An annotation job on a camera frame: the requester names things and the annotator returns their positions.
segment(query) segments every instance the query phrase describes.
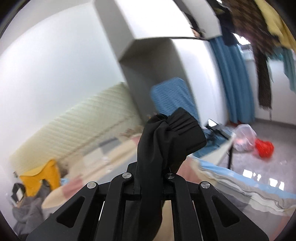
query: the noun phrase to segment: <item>bed headboard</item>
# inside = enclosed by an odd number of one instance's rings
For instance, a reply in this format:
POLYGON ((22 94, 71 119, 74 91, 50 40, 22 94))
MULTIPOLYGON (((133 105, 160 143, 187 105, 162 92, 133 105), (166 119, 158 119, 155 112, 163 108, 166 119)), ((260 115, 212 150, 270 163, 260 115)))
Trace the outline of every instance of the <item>bed headboard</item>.
POLYGON ((50 159, 67 168, 77 153, 141 124, 127 86, 120 83, 42 127, 10 156, 10 161, 18 175, 50 159))

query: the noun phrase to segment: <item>yellow garment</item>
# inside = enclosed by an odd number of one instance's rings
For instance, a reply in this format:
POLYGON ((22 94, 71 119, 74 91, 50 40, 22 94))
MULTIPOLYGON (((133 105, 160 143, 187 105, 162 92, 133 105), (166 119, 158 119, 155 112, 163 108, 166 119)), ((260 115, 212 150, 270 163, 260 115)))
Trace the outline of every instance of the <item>yellow garment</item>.
POLYGON ((27 196, 35 196, 41 186, 41 180, 48 181, 51 190, 60 186, 60 173, 55 160, 50 160, 46 164, 34 168, 20 175, 27 196))
POLYGON ((265 0, 255 0, 267 24, 268 31, 279 37, 282 46, 296 53, 296 41, 277 11, 265 0))

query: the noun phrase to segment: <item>metal screw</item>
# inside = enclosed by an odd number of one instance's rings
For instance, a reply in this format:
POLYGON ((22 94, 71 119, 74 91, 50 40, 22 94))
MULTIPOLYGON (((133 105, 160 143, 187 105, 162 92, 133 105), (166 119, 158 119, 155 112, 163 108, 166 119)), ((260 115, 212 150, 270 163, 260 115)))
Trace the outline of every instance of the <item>metal screw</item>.
POLYGON ((167 179, 173 179, 173 178, 175 178, 175 174, 169 172, 169 173, 167 173, 167 174, 165 175, 165 177, 166 177, 167 179))
POLYGON ((129 172, 125 172, 122 174, 122 177, 127 179, 131 177, 131 174, 129 172))
POLYGON ((208 182, 201 183, 202 188, 209 188, 211 185, 208 182))
POLYGON ((89 189, 92 189, 92 188, 96 187, 96 183, 95 183, 95 182, 89 182, 86 186, 87 186, 89 189))

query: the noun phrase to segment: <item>white wardrobe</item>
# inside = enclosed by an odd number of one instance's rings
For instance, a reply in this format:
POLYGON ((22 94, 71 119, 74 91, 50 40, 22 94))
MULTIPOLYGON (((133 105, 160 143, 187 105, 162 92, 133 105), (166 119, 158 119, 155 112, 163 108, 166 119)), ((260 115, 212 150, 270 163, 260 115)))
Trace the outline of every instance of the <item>white wardrobe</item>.
POLYGON ((172 0, 96 0, 95 6, 141 117, 156 108, 153 85, 173 77, 186 81, 201 123, 228 120, 225 92, 208 41, 194 38, 172 0))

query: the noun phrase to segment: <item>blue curtain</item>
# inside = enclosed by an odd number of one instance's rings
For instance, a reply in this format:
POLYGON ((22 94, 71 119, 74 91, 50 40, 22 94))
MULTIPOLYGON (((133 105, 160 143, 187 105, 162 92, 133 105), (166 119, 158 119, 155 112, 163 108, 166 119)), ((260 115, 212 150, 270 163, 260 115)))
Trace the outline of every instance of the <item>blue curtain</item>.
POLYGON ((253 92, 238 45, 226 46, 222 37, 213 38, 210 43, 223 80, 229 120, 234 123, 254 121, 253 92))

